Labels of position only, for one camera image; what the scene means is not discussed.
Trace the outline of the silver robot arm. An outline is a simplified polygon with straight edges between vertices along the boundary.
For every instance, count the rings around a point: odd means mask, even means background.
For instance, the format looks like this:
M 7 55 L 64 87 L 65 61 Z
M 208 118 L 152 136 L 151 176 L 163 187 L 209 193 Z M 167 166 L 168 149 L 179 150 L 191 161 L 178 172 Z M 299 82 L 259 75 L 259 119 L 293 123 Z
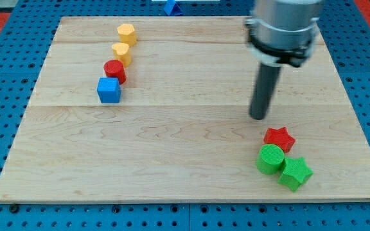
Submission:
M 263 64 L 300 67 L 312 56 L 323 0 L 256 0 L 245 19 L 247 44 Z

